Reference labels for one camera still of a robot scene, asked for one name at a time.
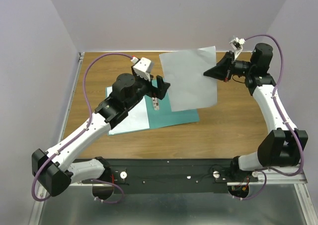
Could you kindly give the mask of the white paper sheet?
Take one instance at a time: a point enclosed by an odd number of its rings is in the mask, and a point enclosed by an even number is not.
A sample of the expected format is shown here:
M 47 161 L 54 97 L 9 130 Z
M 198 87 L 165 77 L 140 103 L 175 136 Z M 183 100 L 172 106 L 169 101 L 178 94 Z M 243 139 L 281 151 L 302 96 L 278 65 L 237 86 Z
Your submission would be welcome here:
M 149 129 L 146 100 L 143 98 L 128 113 L 128 116 L 114 129 L 108 132 L 109 136 Z
M 173 112 L 217 104 L 217 80 L 203 75 L 216 65 L 216 47 L 163 53 L 159 59 Z

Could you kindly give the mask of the teal paper folder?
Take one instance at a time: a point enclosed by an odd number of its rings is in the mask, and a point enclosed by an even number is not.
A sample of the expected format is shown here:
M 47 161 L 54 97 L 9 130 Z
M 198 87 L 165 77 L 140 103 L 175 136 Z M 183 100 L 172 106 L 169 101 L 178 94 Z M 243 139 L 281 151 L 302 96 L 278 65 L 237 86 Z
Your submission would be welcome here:
M 171 110 L 169 97 L 165 96 L 163 100 L 159 100 L 159 110 L 155 111 L 152 104 L 152 99 L 148 96 L 144 96 L 146 100 L 149 129 L 158 129 L 168 126 L 195 123 L 199 122 L 199 115 L 196 109 L 177 111 L 173 112 Z

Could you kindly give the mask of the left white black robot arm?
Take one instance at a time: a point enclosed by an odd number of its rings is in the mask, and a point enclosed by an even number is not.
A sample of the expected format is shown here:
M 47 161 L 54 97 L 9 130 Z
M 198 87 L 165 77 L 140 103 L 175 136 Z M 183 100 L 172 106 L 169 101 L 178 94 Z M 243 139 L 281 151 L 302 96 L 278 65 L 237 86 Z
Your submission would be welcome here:
M 71 183 L 96 179 L 100 183 L 110 178 L 110 166 L 101 158 L 74 163 L 77 156 L 103 134 L 119 125 L 144 96 L 164 99 L 170 83 L 157 76 L 157 85 L 138 75 L 120 74 L 112 92 L 89 118 L 63 141 L 46 151 L 37 149 L 31 156 L 33 184 L 39 182 L 51 197 L 63 193 Z

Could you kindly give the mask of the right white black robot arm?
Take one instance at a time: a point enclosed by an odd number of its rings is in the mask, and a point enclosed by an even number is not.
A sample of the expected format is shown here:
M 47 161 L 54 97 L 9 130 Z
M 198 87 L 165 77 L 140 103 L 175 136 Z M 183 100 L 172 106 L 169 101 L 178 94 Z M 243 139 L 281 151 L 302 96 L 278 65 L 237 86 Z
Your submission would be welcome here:
M 233 76 L 244 77 L 244 84 L 257 102 L 264 117 L 268 135 L 254 153 L 236 156 L 229 168 L 229 177 L 242 180 L 247 172 L 262 169 L 277 170 L 278 167 L 297 166 L 296 174 L 302 171 L 303 150 L 308 141 L 305 130 L 299 130 L 288 116 L 277 91 L 277 83 L 268 73 L 273 57 L 273 48 L 258 43 L 250 60 L 239 61 L 244 39 L 230 42 L 233 51 L 228 51 L 215 67 L 205 71 L 204 76 L 229 81 Z

